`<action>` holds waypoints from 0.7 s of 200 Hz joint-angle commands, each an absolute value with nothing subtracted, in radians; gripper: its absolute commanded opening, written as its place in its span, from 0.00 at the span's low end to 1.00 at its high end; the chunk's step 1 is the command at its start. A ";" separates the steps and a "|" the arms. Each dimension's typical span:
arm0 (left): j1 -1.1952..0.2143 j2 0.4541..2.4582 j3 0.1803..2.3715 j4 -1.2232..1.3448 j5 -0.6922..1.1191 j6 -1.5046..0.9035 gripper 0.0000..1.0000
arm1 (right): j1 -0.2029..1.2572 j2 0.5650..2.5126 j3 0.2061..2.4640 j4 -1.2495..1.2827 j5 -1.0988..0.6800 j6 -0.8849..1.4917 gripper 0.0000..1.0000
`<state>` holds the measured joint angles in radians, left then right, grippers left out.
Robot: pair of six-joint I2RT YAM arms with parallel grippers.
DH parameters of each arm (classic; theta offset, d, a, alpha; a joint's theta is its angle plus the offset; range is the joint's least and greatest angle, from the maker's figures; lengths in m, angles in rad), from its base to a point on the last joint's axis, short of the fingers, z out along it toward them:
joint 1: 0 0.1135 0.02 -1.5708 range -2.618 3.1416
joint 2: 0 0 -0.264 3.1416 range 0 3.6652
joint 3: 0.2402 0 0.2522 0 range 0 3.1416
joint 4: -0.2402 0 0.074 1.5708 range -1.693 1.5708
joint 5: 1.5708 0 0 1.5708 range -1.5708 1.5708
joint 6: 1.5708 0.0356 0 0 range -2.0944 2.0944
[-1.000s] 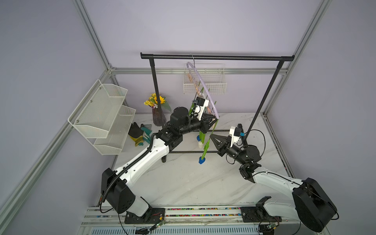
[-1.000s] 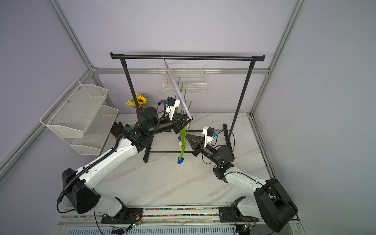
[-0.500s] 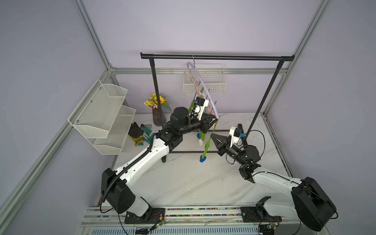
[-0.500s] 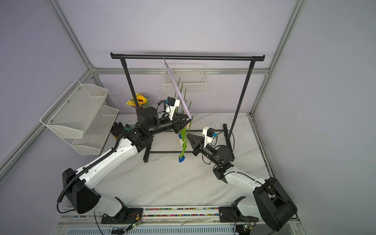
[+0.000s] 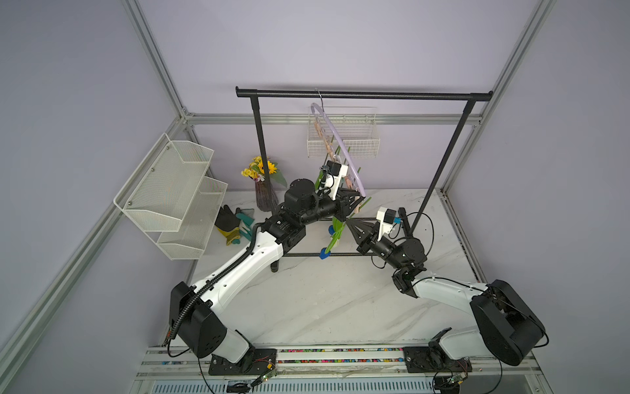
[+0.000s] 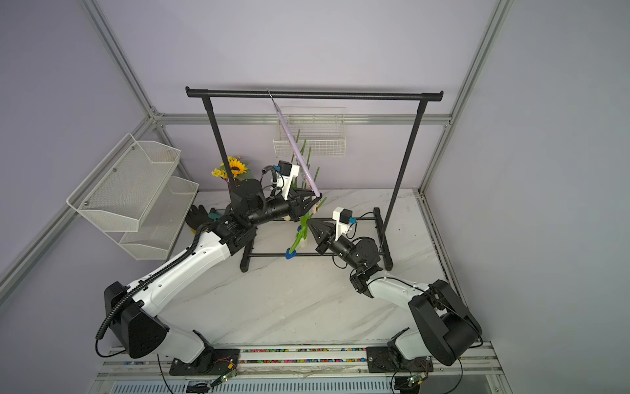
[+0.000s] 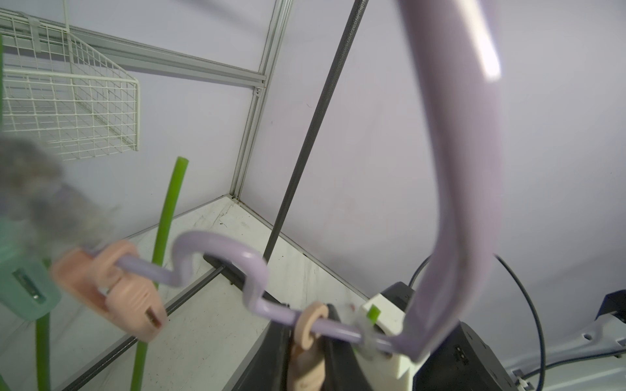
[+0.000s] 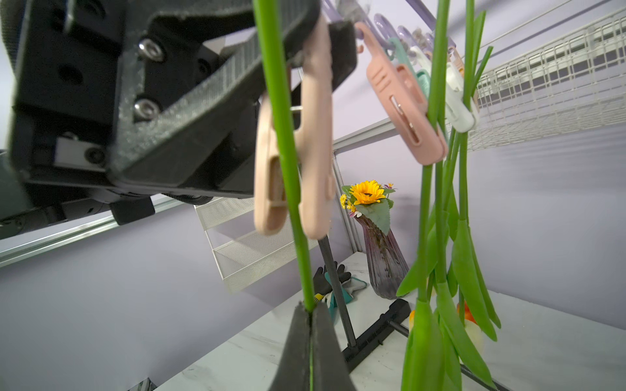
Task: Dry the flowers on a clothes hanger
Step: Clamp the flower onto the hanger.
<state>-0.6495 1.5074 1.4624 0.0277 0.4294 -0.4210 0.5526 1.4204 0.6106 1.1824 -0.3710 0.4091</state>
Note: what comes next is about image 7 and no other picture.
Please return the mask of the purple clip hanger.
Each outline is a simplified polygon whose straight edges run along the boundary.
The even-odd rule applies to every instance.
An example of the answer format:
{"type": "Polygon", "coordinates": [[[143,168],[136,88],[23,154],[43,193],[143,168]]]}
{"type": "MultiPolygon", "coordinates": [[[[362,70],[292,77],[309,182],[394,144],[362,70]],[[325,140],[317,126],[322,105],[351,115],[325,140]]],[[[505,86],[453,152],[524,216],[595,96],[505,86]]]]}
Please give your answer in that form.
{"type": "MultiPolygon", "coordinates": [[[[402,1],[404,18],[430,131],[439,196],[439,233],[432,267],[409,302],[394,345],[413,361],[434,352],[481,292],[499,234],[500,59],[489,1],[402,1]]],[[[321,337],[363,345],[357,326],[327,316],[319,303],[303,311],[263,298],[268,268],[263,255],[226,236],[187,231],[171,248],[173,266],[141,259],[127,241],[104,242],[96,210],[67,186],[55,159],[27,139],[1,140],[2,207],[19,210],[37,231],[78,248],[54,262],[54,285],[143,342],[167,321],[157,285],[183,287],[192,259],[205,253],[246,277],[243,303],[259,317],[293,329],[301,351],[321,337]]]]}

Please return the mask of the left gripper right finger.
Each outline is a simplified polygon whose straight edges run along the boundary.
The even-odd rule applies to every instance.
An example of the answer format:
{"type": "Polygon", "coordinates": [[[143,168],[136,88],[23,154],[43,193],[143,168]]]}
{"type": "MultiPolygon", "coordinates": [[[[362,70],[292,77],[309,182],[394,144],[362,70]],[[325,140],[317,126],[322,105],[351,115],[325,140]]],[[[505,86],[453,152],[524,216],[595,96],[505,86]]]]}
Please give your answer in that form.
{"type": "Polygon", "coordinates": [[[330,337],[322,337],[321,342],[324,350],[325,369],[323,390],[372,390],[360,369],[355,351],[350,343],[330,337]]]}

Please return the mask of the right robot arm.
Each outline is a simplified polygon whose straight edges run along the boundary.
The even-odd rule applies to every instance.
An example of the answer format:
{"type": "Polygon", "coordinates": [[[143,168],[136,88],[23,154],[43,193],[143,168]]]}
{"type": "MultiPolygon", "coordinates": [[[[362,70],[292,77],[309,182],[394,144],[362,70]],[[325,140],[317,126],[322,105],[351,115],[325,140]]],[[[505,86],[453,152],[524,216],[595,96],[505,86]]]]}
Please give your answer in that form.
{"type": "MultiPolygon", "coordinates": [[[[624,390],[625,291],[607,294],[589,327],[546,351],[545,390],[624,390]]],[[[414,390],[535,390],[541,364],[530,356],[504,365],[461,323],[413,378],[414,390]]]]}

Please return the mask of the white tulip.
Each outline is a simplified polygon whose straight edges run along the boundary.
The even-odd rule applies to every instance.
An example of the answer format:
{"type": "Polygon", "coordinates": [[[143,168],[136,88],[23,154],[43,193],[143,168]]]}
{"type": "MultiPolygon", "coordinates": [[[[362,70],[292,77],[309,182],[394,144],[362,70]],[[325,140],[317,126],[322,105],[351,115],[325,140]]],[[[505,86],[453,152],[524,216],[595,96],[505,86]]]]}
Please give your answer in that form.
{"type": "MultiPolygon", "coordinates": [[[[152,264],[161,267],[166,255],[166,246],[170,234],[171,223],[174,219],[175,207],[184,182],[188,166],[188,159],[179,156],[174,164],[171,180],[166,192],[166,198],[161,210],[161,217],[157,227],[157,234],[153,249],[152,264]]],[[[130,391],[140,391],[143,385],[143,375],[148,354],[148,343],[138,342],[135,351],[135,361],[130,383],[130,391]]]]}

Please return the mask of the black clothes rack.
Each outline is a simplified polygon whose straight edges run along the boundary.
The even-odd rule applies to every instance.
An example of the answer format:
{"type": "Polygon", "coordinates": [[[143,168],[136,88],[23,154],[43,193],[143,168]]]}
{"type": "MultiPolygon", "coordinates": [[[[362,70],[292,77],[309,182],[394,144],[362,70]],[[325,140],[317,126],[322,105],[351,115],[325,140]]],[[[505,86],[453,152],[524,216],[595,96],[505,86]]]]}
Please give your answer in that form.
{"type": "MultiPolygon", "coordinates": [[[[267,58],[262,61],[263,65],[267,65],[269,68],[265,70],[267,76],[272,76],[274,67],[278,58],[277,53],[271,54],[272,49],[279,50],[282,39],[285,35],[286,24],[290,16],[290,12],[293,6],[291,1],[278,1],[277,9],[275,10],[277,22],[276,25],[270,28],[270,37],[267,39],[266,55],[267,58]]],[[[355,0],[350,11],[350,15],[347,18],[346,26],[342,33],[341,40],[338,44],[334,60],[329,69],[328,76],[325,80],[324,87],[321,91],[320,98],[316,104],[311,124],[306,132],[303,146],[301,147],[298,159],[293,173],[290,178],[290,182],[285,191],[285,195],[281,202],[279,211],[275,222],[272,225],[272,233],[267,241],[263,258],[268,261],[275,249],[276,243],[280,237],[280,232],[284,226],[288,211],[293,202],[298,184],[303,177],[303,172],[306,167],[306,163],[311,155],[314,143],[317,135],[319,134],[322,126],[325,114],[328,110],[329,104],[333,97],[334,91],[337,87],[337,83],[341,76],[344,65],[347,61],[348,54],[351,46],[355,40],[356,33],[360,27],[360,23],[363,19],[366,6],[368,2],[366,0],[355,0]]],[[[233,179],[233,185],[231,186],[230,195],[234,197],[234,200],[238,201],[241,198],[241,189],[248,170],[250,157],[256,140],[257,131],[259,128],[259,121],[261,119],[263,107],[265,104],[264,98],[257,99],[257,103],[254,104],[249,113],[249,125],[246,126],[247,134],[244,136],[243,152],[241,153],[241,161],[237,164],[235,169],[235,175],[233,179]]],[[[228,267],[224,263],[220,263],[217,268],[208,273],[207,276],[201,278],[199,282],[194,283],[191,288],[186,289],[181,295],[170,304],[166,310],[171,314],[179,309],[185,302],[190,300],[192,296],[199,293],[202,288],[213,281],[217,276],[224,273],[226,277],[233,277],[238,287],[243,286],[243,279],[233,267],[228,267]]],[[[106,352],[102,358],[96,360],[94,364],[91,364],[86,370],[77,376],[74,380],[70,381],[67,385],[63,386],[63,390],[79,390],[85,386],[89,381],[94,379],[99,373],[104,371],[109,365],[111,365],[116,359],[120,358],[127,350],[138,343],[135,337],[127,337],[122,339],[117,345],[114,345],[111,350],[106,352]]]]}

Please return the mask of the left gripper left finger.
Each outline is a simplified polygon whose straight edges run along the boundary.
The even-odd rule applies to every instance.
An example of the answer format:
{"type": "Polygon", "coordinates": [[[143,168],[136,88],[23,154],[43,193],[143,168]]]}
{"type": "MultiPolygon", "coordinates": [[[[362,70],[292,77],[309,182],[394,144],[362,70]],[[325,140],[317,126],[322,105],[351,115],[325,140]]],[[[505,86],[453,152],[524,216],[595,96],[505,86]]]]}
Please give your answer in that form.
{"type": "Polygon", "coordinates": [[[236,380],[234,390],[287,390],[287,372],[291,348],[290,327],[270,322],[251,359],[236,380]]]}

